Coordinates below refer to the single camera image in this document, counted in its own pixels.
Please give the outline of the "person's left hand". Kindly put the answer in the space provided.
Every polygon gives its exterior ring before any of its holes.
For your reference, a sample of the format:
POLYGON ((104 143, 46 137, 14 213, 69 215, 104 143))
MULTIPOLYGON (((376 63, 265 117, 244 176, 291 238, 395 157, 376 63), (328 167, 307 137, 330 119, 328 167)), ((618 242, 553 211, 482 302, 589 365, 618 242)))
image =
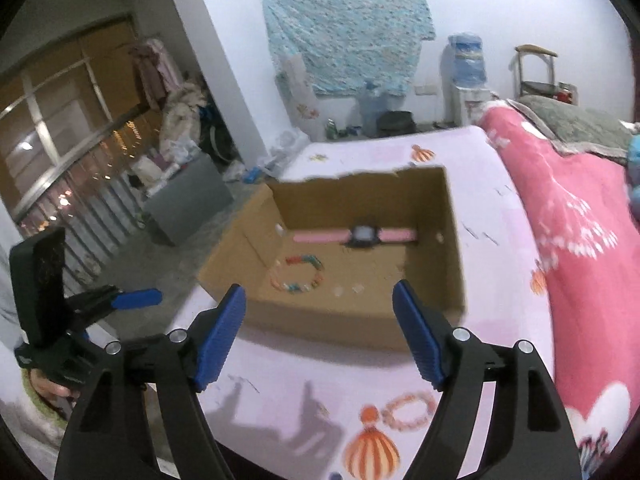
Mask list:
POLYGON ((73 390, 51 382, 41 370, 36 368, 28 372, 28 378, 35 393, 50 404, 57 404, 60 399, 71 399, 76 396, 73 390))

